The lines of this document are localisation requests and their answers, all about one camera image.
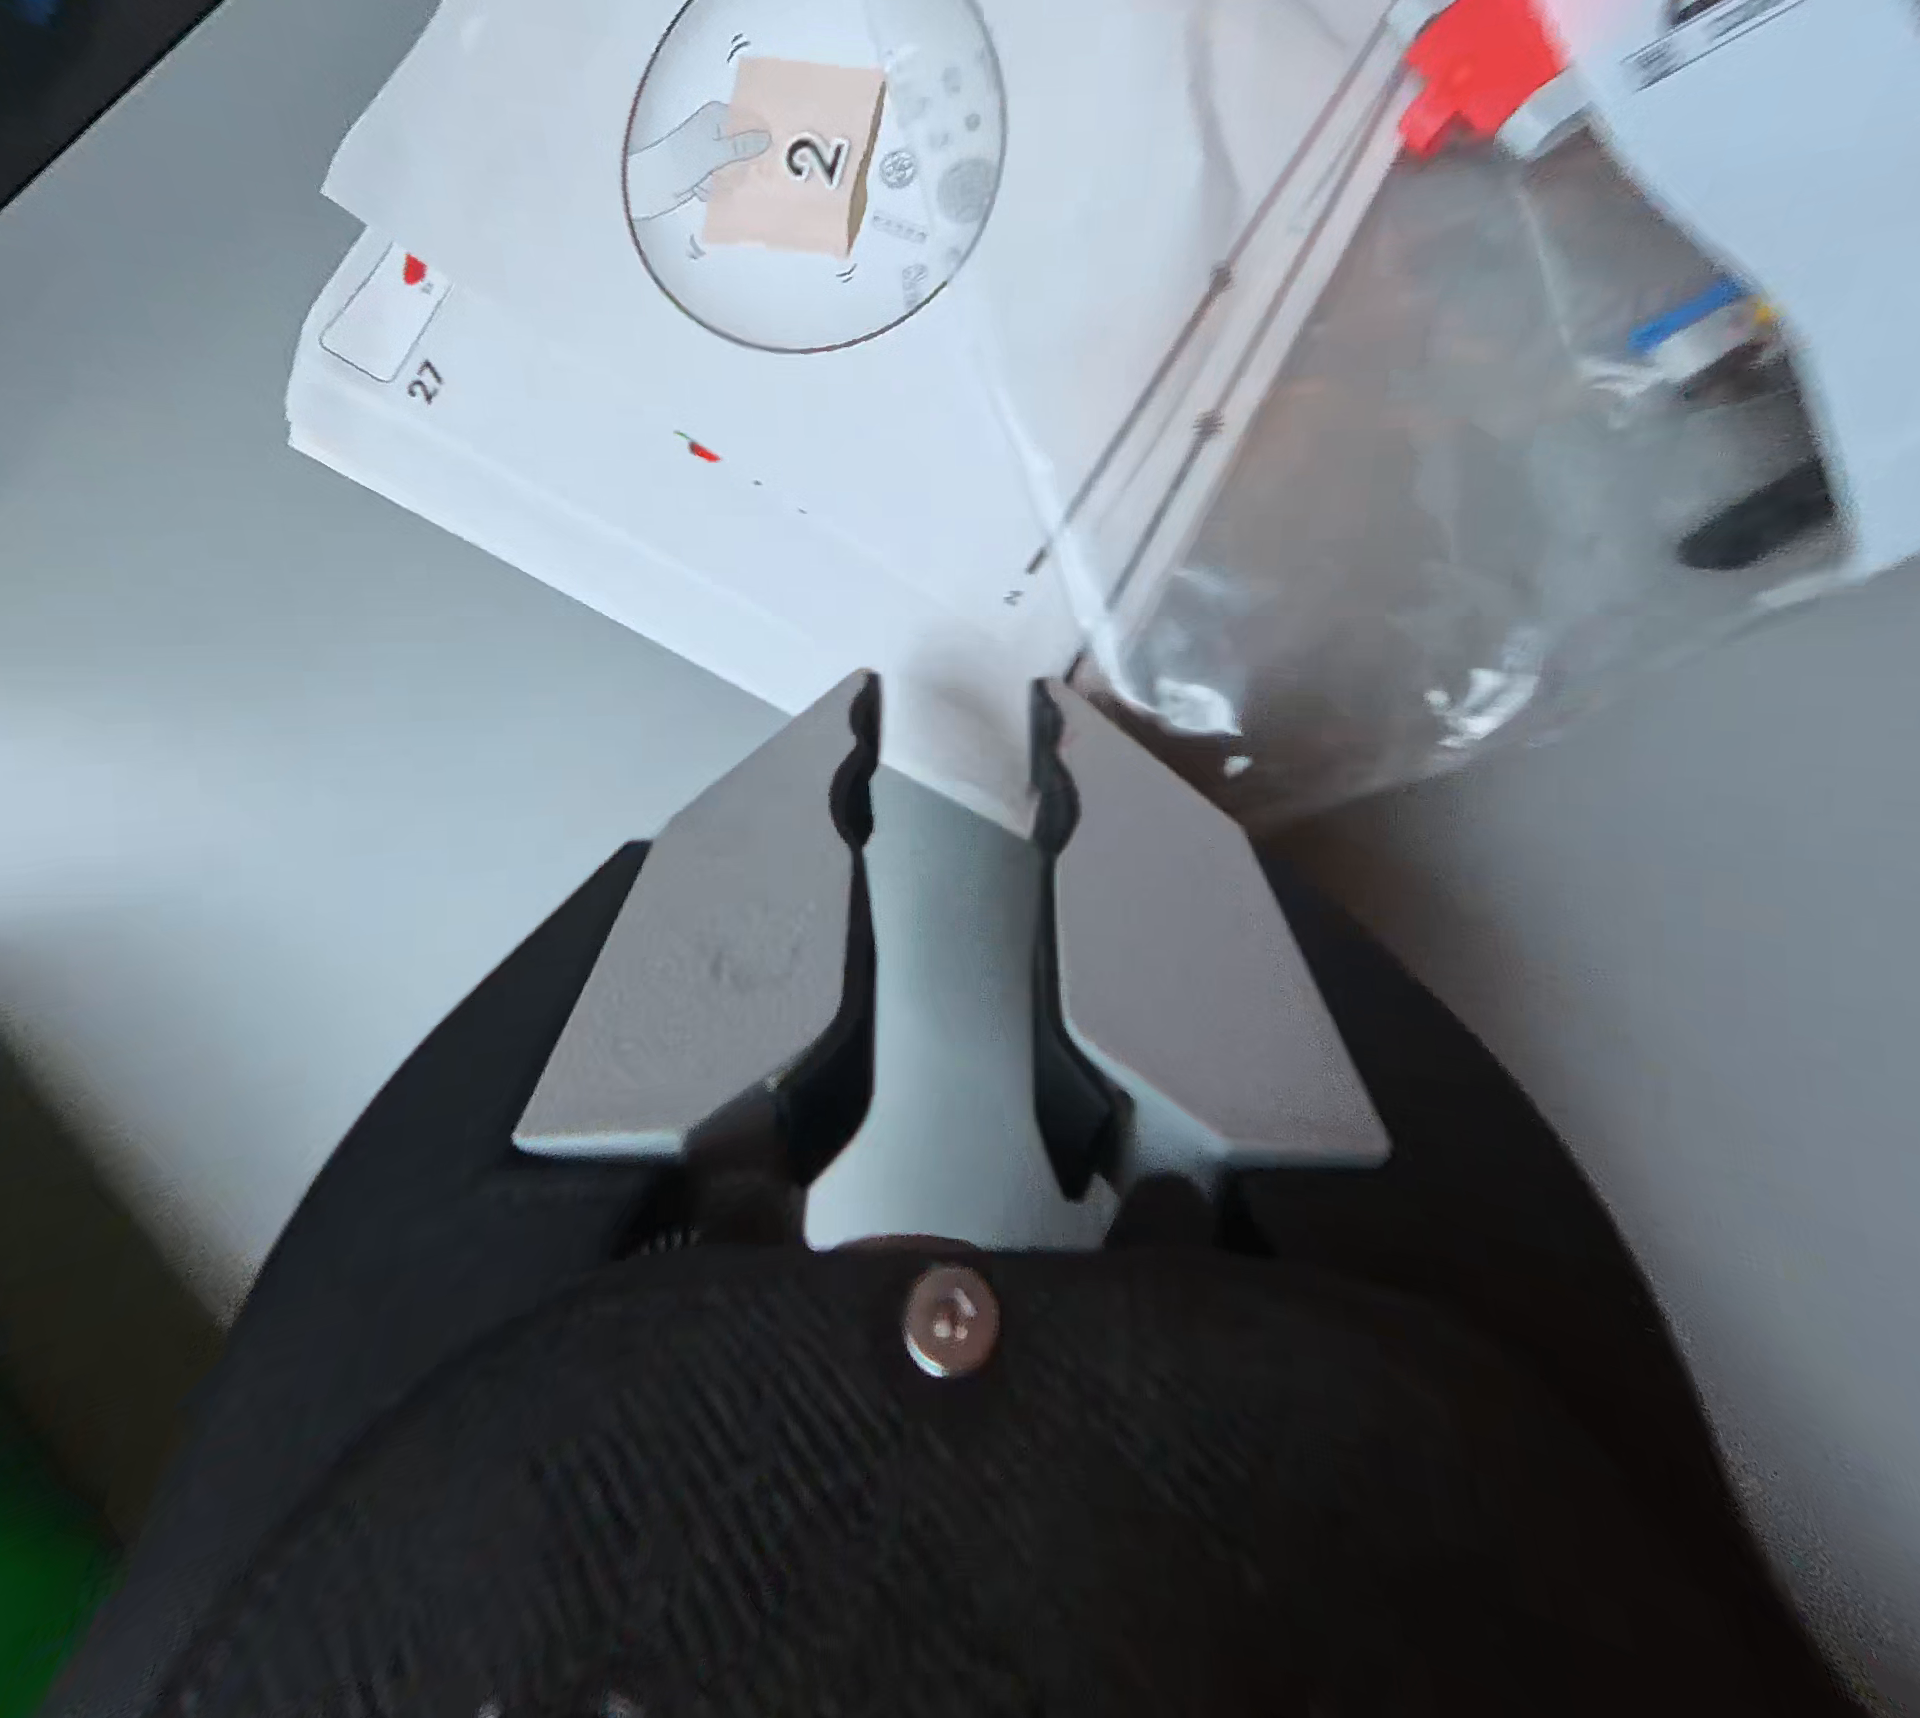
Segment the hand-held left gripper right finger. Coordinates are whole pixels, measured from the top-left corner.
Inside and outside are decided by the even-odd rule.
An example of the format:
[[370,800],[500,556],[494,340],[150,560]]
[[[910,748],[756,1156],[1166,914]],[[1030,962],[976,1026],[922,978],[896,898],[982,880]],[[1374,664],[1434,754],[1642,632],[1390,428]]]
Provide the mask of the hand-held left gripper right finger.
[[1028,694],[1032,1100],[1064,1196],[1376,1172],[1388,1126],[1246,830],[1064,680]]

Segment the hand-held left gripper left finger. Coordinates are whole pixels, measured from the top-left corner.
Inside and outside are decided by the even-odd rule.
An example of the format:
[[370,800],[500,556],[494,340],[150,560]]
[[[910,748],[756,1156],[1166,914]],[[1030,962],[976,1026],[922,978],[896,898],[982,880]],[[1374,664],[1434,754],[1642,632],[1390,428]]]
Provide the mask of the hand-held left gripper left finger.
[[646,1244],[804,1246],[870,1116],[880,742],[852,672],[660,830],[522,1106],[520,1158],[644,1176]]

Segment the large clear zip bag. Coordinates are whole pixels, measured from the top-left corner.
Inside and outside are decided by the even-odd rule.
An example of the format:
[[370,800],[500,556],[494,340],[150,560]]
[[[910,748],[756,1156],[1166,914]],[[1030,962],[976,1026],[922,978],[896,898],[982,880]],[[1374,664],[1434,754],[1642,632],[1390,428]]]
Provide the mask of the large clear zip bag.
[[1032,436],[1078,682],[1252,822],[1856,586],[1782,322],[1628,180],[1572,66],[1498,144],[1404,150],[1446,2],[1178,0],[1186,136],[1114,94],[1172,304],[1090,438]]

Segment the white lego instruction booklet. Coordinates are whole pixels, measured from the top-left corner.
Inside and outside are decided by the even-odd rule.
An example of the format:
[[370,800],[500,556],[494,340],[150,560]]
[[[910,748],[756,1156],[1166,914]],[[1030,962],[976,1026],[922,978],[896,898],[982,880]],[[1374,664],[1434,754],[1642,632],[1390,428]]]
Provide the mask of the white lego instruction booklet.
[[442,0],[296,448],[1016,824],[1380,192],[1398,0]]

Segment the red plastic piece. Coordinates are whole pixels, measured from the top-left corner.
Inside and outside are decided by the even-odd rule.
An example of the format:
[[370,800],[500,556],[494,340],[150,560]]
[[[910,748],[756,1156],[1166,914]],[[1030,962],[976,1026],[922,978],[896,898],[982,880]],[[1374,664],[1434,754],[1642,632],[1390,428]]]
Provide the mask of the red plastic piece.
[[1404,46],[1402,148],[1430,160],[1456,142],[1498,144],[1568,68],[1538,0],[1442,2]]

